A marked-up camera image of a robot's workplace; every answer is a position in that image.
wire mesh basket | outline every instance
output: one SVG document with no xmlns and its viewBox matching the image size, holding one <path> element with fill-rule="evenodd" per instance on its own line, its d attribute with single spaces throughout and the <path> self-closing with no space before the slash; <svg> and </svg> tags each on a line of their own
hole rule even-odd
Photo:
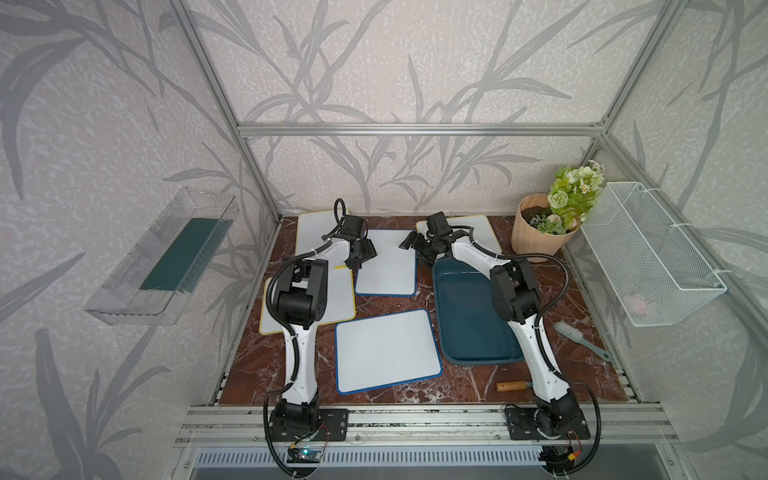
<svg viewBox="0 0 768 480">
<path fill-rule="evenodd" d="M 635 326 L 672 325 L 726 291 L 643 184 L 606 184 L 581 230 Z"/>
</svg>

wall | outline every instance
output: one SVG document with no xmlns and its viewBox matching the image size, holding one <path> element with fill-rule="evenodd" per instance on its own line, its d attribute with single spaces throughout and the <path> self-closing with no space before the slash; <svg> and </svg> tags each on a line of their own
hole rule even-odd
<svg viewBox="0 0 768 480">
<path fill-rule="evenodd" d="M 0 5 L 0 478 L 157 478 L 273 224 L 164 2 Z M 175 326 L 83 306 L 182 186 L 240 215 Z"/>
<path fill-rule="evenodd" d="M 240 123 L 599 121 L 662 3 L 189 1 Z M 327 208 L 343 194 L 368 213 L 508 214 L 588 144 L 250 140 L 286 213 Z"/>
<path fill-rule="evenodd" d="M 612 131 L 763 306 L 766 7 L 689 2 Z M 699 476 L 764 478 L 766 351 L 722 300 L 674 326 L 633 327 L 585 242 L 572 246 L 643 398 L 662 401 Z"/>
</svg>

dark teal tray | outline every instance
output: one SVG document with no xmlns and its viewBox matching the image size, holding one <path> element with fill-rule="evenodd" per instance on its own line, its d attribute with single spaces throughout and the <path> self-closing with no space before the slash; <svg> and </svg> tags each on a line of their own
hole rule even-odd
<svg viewBox="0 0 768 480">
<path fill-rule="evenodd" d="M 523 360 L 515 334 L 496 314 L 491 282 L 464 262 L 443 258 L 432 268 L 442 355 L 456 365 Z"/>
</svg>

cleaning brush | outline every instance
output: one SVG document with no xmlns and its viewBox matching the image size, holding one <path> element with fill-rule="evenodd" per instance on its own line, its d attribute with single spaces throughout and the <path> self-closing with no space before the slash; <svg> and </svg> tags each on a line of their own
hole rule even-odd
<svg viewBox="0 0 768 480">
<path fill-rule="evenodd" d="M 557 322 L 554 325 L 554 329 L 557 330 L 557 332 L 560 333 L 565 338 L 573 340 L 576 343 L 580 343 L 581 345 L 597 353 L 600 356 L 600 358 L 602 358 L 606 362 L 614 361 L 614 357 L 610 353 L 589 343 L 584 338 L 584 334 L 581 332 L 581 330 L 579 330 L 575 326 L 570 326 L 566 322 Z"/>
</svg>

ventilation grille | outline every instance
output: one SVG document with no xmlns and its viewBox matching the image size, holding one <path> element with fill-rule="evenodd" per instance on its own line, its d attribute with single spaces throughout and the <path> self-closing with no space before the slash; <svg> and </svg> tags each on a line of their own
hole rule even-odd
<svg viewBox="0 0 768 480">
<path fill-rule="evenodd" d="M 286 461 L 285 449 L 280 455 Z M 330 446 L 323 465 L 332 467 L 413 467 L 471 465 L 543 465 L 538 460 L 541 447 L 507 446 L 434 446 L 434 447 L 362 447 Z M 196 468 L 272 467 L 269 450 L 262 448 L 200 449 Z"/>
</svg>

